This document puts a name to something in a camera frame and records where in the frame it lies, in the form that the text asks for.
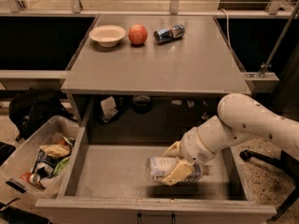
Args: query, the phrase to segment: white bowl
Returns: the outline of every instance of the white bowl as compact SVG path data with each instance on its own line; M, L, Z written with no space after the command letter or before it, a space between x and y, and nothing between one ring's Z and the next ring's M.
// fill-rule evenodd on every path
M122 27L113 25L98 26L89 33L90 39L98 42L105 48L112 48L118 45L125 35L126 31Z

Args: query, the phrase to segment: robotic hand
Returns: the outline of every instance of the robotic hand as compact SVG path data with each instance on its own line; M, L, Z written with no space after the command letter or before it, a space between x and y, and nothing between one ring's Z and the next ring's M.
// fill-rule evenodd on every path
M299 151L299 123L274 114L252 98L232 93L224 96L214 116L199 127L187 131L163 157L176 157L178 164L162 183L172 186L204 165L225 147L243 143L251 135L271 141L289 153Z

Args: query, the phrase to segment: black tape roll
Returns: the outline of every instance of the black tape roll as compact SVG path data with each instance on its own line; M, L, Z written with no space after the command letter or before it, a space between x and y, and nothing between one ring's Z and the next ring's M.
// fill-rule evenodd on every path
M136 95L132 98L132 109L138 114L145 114L151 110L151 99L148 95Z

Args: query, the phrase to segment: plastic bin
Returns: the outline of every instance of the plastic bin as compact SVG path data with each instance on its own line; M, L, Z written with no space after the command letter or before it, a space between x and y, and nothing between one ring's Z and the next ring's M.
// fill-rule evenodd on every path
M41 145L51 145L53 135L62 133L76 139L78 124L61 116L54 116L32 134L0 167L0 175L7 181L17 184L16 189L35 195L37 198L51 198L57 194L64 172L59 174L47 189L38 189L20 179L25 172L30 172L36 162Z

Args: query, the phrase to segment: open drawer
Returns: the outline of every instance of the open drawer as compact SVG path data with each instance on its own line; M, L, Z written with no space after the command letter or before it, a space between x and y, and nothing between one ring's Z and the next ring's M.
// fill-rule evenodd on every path
M58 196L36 203L54 223L260 224L276 213L272 206L251 201L230 148L208 163L214 174L198 183L166 187L148 181L147 159L161 156L195 125L198 109L158 98L147 114L129 107L103 125L96 121L97 103L92 97Z

